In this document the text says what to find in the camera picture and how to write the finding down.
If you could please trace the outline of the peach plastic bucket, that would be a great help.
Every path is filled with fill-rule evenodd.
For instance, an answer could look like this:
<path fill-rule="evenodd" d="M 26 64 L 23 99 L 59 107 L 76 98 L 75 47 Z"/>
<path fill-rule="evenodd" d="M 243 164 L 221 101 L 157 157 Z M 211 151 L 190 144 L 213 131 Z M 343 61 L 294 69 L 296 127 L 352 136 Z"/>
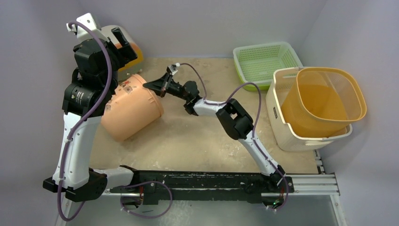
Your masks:
<path fill-rule="evenodd" d="M 122 142 L 164 113 L 157 95 L 143 87 L 145 79 L 133 74 L 116 89 L 106 104 L 101 124 L 117 142 Z"/>

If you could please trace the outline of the yellow orange slatted bin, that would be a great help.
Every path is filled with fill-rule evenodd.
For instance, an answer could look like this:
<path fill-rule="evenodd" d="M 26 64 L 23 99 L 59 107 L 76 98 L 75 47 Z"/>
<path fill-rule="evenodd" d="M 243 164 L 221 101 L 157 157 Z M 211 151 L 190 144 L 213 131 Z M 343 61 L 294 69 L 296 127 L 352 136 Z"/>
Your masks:
<path fill-rule="evenodd" d="M 348 72 L 306 67 L 296 72 L 281 105 L 283 117 L 301 137 L 331 137 L 362 120 L 367 105 L 359 84 Z"/>

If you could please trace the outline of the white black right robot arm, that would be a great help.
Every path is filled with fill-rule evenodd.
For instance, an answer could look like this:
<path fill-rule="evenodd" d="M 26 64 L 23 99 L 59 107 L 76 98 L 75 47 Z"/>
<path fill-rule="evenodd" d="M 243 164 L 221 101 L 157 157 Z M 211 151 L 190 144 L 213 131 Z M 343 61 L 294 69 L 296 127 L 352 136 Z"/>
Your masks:
<path fill-rule="evenodd" d="M 255 132 L 257 119 L 252 119 L 236 99 L 231 97 L 225 102 L 207 101 L 200 96 L 196 82 L 188 81 L 181 85 L 168 73 L 157 80 L 144 83 L 143 87 L 152 90 L 159 97 L 171 94 L 185 100 L 184 108 L 190 115 L 215 116 L 226 134 L 239 141 L 255 160 L 265 177 L 264 185 L 267 190 L 275 192 L 282 184 L 289 186 L 283 168 L 267 152 Z"/>

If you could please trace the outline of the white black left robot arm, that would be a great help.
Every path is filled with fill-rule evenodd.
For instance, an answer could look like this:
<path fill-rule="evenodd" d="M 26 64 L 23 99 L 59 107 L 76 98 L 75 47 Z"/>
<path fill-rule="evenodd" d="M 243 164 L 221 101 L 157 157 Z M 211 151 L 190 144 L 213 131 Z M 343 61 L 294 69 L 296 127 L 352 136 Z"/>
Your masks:
<path fill-rule="evenodd" d="M 95 200 L 118 186 L 130 193 L 140 188 L 140 179 L 130 167 L 98 170 L 89 166 L 97 127 L 118 85 L 118 70 L 137 58 L 119 27 L 111 33 L 120 47 L 110 39 L 91 38 L 73 48 L 77 67 L 64 92 L 64 144 L 53 176 L 43 182 L 44 189 L 60 192 L 73 202 Z"/>

